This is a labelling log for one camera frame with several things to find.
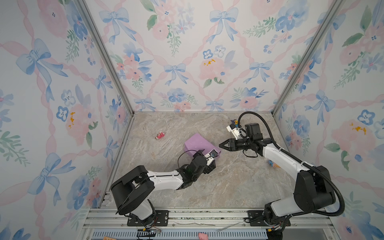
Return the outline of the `pink purple wrapping paper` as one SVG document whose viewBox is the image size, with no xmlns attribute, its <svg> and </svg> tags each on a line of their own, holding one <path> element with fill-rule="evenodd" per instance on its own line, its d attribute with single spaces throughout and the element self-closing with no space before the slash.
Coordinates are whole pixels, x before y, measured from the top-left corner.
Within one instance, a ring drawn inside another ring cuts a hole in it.
<svg viewBox="0 0 384 240">
<path fill-rule="evenodd" d="M 194 134 L 190 137 L 184 144 L 184 151 L 188 155 L 193 156 L 200 151 L 203 155 L 206 155 L 211 150 L 215 149 L 218 152 L 218 156 L 215 159 L 218 159 L 221 154 L 221 149 L 217 146 L 214 146 L 211 142 L 203 138 L 200 134 Z"/>
</svg>

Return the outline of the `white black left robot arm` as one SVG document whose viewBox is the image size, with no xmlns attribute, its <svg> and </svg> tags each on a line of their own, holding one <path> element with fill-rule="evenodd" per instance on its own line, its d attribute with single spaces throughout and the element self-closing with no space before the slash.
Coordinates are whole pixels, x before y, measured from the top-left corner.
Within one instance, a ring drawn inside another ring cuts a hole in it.
<svg viewBox="0 0 384 240">
<path fill-rule="evenodd" d="M 152 228 L 165 217 L 165 212 L 155 210 L 149 195 L 155 191 L 190 187 L 201 174 L 209 174 L 216 168 L 216 156 L 215 152 L 204 155 L 196 151 L 190 164 L 171 172 L 149 171 L 142 165 L 135 167 L 111 186 L 116 214 L 129 218 L 129 223 Z"/>
</svg>

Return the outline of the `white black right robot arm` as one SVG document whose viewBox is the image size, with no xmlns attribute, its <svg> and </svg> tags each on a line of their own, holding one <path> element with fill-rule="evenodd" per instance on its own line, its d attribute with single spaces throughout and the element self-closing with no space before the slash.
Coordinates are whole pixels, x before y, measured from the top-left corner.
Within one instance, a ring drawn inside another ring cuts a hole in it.
<svg viewBox="0 0 384 240">
<path fill-rule="evenodd" d="M 269 226 L 278 225 L 289 216 L 314 213 L 336 202 L 335 188 L 325 167 L 294 159 L 270 138 L 228 139 L 219 147 L 229 152 L 252 150 L 277 164 L 295 180 L 292 196 L 265 205 L 263 221 Z"/>
</svg>

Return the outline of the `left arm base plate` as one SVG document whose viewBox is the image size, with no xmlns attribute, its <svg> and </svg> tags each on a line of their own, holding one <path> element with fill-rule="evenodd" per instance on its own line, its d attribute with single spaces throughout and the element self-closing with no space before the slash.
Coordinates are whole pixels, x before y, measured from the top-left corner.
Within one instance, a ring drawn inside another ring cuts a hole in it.
<svg viewBox="0 0 384 240">
<path fill-rule="evenodd" d="M 155 210 L 148 218 L 140 220 L 138 216 L 130 213 L 128 215 L 128 227 L 166 227 L 169 221 L 169 211 L 167 210 Z"/>
</svg>

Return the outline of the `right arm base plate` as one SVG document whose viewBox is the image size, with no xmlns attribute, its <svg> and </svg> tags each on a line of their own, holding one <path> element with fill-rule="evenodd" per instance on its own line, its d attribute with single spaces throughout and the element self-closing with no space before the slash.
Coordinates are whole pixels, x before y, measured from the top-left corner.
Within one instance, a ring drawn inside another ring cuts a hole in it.
<svg viewBox="0 0 384 240">
<path fill-rule="evenodd" d="M 247 211 L 248 216 L 244 218 L 244 222 L 250 224 L 251 227 L 290 227 L 291 222 L 287 220 L 287 216 L 277 217 L 269 210 L 250 210 Z"/>
</svg>

